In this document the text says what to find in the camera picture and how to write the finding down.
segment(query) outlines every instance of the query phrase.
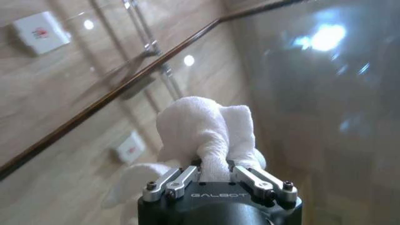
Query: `metal bracket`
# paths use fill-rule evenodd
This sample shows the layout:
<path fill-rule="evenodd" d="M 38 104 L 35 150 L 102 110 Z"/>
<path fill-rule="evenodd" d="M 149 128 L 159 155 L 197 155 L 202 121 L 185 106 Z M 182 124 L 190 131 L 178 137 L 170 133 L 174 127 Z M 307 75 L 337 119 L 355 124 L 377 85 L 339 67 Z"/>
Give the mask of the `metal bracket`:
<path fill-rule="evenodd" d="M 155 182 L 151 181 L 143 188 L 143 200 L 147 202 L 158 201 L 166 190 L 166 184 L 175 180 L 179 175 L 181 169 L 174 168 Z"/>
<path fill-rule="evenodd" d="M 151 28 L 146 21 L 138 0 L 122 1 L 129 11 L 131 20 L 137 26 L 138 34 L 145 45 L 145 54 L 149 57 L 161 56 L 163 54 L 163 51 L 161 50 L 158 40 L 155 39 L 154 34 L 151 32 Z M 161 67 L 161 76 L 174 100 L 178 100 L 183 97 L 183 93 L 181 91 L 178 82 L 173 76 L 171 68 L 167 63 L 165 63 Z"/>
<path fill-rule="evenodd" d="M 261 199 L 266 201 L 275 199 L 273 184 L 257 177 L 242 165 L 234 167 L 231 179 L 234 182 L 246 183 Z"/>
<path fill-rule="evenodd" d="M 250 169 L 250 172 L 261 179 L 271 182 L 274 186 L 274 191 L 278 193 L 278 200 L 285 203 L 295 203 L 298 200 L 298 188 L 294 186 L 294 182 L 282 181 L 275 176 L 273 176 L 263 169 Z"/>
<path fill-rule="evenodd" d="M 177 200 L 186 195 L 186 187 L 198 179 L 198 167 L 190 165 L 175 181 L 167 184 L 166 196 L 169 200 Z"/>

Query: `white towel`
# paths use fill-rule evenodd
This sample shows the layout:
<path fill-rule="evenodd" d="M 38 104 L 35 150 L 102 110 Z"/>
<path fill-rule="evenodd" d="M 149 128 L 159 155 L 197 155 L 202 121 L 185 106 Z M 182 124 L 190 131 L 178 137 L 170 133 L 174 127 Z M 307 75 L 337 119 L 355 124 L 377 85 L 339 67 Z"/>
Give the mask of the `white towel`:
<path fill-rule="evenodd" d="M 159 161 L 171 164 L 171 160 L 177 160 L 175 166 L 187 167 L 193 160 L 202 158 L 201 181 L 230 181 L 227 160 L 246 167 L 266 168 L 265 156 L 255 149 L 251 110 L 246 105 L 225 107 L 211 99 L 185 97 L 159 114 L 158 131 L 165 145 Z M 138 198 L 146 183 L 169 169 L 162 163 L 130 167 L 103 206 L 110 208 Z M 122 224 L 129 224 L 127 221 L 123 215 Z"/>

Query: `white wall switch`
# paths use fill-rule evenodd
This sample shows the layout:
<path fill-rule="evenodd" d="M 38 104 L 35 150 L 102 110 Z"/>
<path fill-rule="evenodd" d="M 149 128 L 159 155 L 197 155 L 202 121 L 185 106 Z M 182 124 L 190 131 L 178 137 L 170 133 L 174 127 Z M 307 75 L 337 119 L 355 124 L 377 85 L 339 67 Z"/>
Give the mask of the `white wall switch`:
<path fill-rule="evenodd" d="M 142 153 L 146 151 L 146 144 L 141 135 L 134 131 L 126 141 L 117 148 L 117 153 L 121 160 L 131 164 L 139 158 Z"/>
<path fill-rule="evenodd" d="M 71 42 L 51 12 L 42 12 L 13 22 L 25 44 L 34 52 L 45 54 Z"/>

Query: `robotic hand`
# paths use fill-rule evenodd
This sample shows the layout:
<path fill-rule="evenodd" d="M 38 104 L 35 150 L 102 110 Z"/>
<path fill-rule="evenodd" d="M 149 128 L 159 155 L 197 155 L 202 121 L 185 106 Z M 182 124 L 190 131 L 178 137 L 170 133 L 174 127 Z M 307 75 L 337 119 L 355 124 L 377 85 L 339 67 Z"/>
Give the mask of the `robotic hand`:
<path fill-rule="evenodd" d="M 173 168 L 138 201 L 141 225 L 301 225 L 302 199 L 290 181 L 230 162 L 231 182 L 198 182 L 201 170 Z"/>

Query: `beige marble wall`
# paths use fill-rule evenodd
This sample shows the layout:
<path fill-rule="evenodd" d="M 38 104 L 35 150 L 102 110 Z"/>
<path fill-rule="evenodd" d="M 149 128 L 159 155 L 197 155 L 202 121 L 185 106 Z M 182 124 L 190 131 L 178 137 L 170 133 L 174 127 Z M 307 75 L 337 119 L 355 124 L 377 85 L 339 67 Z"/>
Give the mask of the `beige marble wall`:
<path fill-rule="evenodd" d="M 5 164 L 125 77 L 154 60 L 142 60 L 142 43 L 119 0 L 0 0 L 0 164 Z M 226 13 L 215 0 L 142 0 L 150 27 L 165 51 Z M 73 42 L 39 57 L 30 55 L 9 24 L 53 11 Z M 94 29 L 85 28 L 86 20 Z M 187 54 L 195 64 L 183 63 Z M 111 73 L 129 59 L 130 66 Z M 170 62 L 185 95 L 223 105 L 251 104 L 247 79 L 231 39 L 221 26 Z M 121 207 L 101 202 L 126 167 L 113 156 L 133 130 L 147 151 L 138 162 L 157 160 L 162 147 L 158 111 L 173 102 L 157 79 L 131 99 L 115 100 L 0 183 L 2 224 L 118 224 Z"/>

